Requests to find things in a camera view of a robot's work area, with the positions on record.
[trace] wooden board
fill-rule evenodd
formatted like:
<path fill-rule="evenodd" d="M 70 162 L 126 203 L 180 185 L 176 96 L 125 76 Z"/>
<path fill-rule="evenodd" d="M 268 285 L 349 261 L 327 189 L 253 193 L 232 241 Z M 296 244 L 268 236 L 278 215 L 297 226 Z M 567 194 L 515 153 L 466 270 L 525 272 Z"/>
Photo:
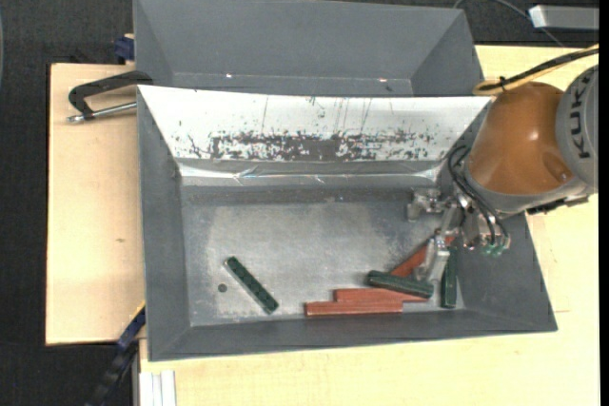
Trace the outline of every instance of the wooden board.
<path fill-rule="evenodd" d="M 566 51 L 478 47 L 487 77 Z M 597 62 L 541 81 L 565 88 Z M 70 87 L 122 69 L 56 65 L 51 73 L 48 343 L 116 339 L 144 296 L 135 119 L 63 122 L 75 113 Z M 140 367 L 175 370 L 181 406 L 598 404 L 598 198 L 529 222 L 557 333 L 171 362 L 148 362 L 143 340 Z"/>

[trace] metal bracket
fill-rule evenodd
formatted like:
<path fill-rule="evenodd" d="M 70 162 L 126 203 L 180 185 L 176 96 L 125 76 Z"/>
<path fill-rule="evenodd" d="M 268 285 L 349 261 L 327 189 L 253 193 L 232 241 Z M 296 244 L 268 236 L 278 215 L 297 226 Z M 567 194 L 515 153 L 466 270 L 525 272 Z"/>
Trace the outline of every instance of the metal bracket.
<path fill-rule="evenodd" d="M 111 106 L 102 110 L 93 110 L 86 102 L 86 98 L 100 93 L 106 93 L 118 88 L 129 87 L 130 85 L 153 85 L 152 79 L 142 71 L 130 71 L 121 73 L 120 75 L 110 76 L 103 80 L 85 83 L 74 87 L 68 95 L 69 102 L 76 108 L 81 115 L 73 115 L 68 117 L 68 122 L 83 122 L 109 115 L 111 113 L 120 112 L 135 108 L 135 102 L 131 104 L 122 104 L 120 106 Z"/>

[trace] metal tray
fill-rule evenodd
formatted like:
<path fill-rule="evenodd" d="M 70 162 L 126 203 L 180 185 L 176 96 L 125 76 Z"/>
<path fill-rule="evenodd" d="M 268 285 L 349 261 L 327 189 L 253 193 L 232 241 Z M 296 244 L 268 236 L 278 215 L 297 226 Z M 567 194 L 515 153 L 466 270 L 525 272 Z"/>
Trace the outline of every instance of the metal tray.
<path fill-rule="evenodd" d="M 372 99 L 377 109 L 368 113 L 368 130 L 360 126 L 356 106 L 371 99 L 352 100 L 360 115 L 351 122 L 344 106 L 338 109 L 342 99 L 334 99 L 334 111 L 332 100 L 319 98 L 313 106 L 304 97 L 139 87 L 151 359 L 556 329 L 523 216 L 506 223 L 513 243 L 499 259 L 459 253 L 455 310 L 442 310 L 432 299 L 405 304 L 401 316 L 304 317 L 304 302 L 330 300 L 336 288 L 363 286 L 367 271 L 389 270 L 438 227 L 433 216 L 408 222 L 404 202 L 414 187 L 448 191 L 442 156 L 473 137 L 486 103 L 451 98 L 446 112 L 445 98 Z M 306 114 L 295 105 L 308 107 Z M 319 119 L 311 114 L 319 114 L 320 106 L 330 120 L 339 120 L 337 126 L 314 125 Z M 392 127 L 402 116 L 414 134 L 427 129 L 424 137 L 408 140 L 410 157 L 387 150 L 386 145 L 400 147 L 375 127 Z M 354 127 L 370 137 L 375 158 L 365 159 L 364 150 L 339 161 L 340 151 L 332 158 L 313 146 L 300 158 L 279 161 L 272 151 L 251 157 L 243 140 L 241 154 L 218 152 L 217 127 L 228 133 L 232 128 L 225 117 L 256 126 L 263 135 L 300 127 L 322 146 Z M 262 119 L 273 118 L 273 128 L 260 128 Z M 275 313 L 266 314 L 228 273 L 223 264 L 230 256 L 280 303 Z"/>
<path fill-rule="evenodd" d="M 414 187 L 450 191 L 442 157 L 478 130 L 484 102 L 465 96 L 482 75 L 462 11 L 134 0 L 134 21 L 137 68 L 156 86 L 138 90 L 150 359 L 556 330 L 523 216 L 506 222 L 513 241 L 500 259 L 459 253 L 455 310 L 431 300 L 401 315 L 303 316 L 304 301 L 362 286 L 368 270 L 390 269 L 436 228 L 432 216 L 407 222 L 403 204 Z M 262 95 L 233 103 L 202 89 Z M 303 98 L 269 106 L 273 94 Z M 417 104 L 427 109 L 418 123 Z M 304 132 L 286 161 L 285 142 L 273 147 L 282 125 L 297 130 L 292 119 Z M 369 148 L 341 150 L 356 128 Z M 249 160 L 250 130 L 270 141 Z M 277 299 L 275 313 L 228 274 L 233 255 Z"/>

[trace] wooden table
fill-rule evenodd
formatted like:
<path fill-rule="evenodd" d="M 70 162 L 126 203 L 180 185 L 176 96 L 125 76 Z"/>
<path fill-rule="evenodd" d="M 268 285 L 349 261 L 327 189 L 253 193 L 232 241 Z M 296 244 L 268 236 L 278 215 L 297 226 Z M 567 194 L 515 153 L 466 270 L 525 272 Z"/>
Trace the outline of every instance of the wooden table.
<path fill-rule="evenodd" d="M 487 77 L 565 52 L 478 47 Z M 598 57 L 543 77 L 566 88 Z M 71 126 L 72 87 L 132 67 L 53 65 L 47 344 L 116 340 L 144 298 L 135 117 Z M 132 100 L 132 90 L 98 97 Z M 490 338 L 148 362 L 176 373 L 180 406 L 599 403 L 598 198 L 529 218 L 559 331 Z"/>

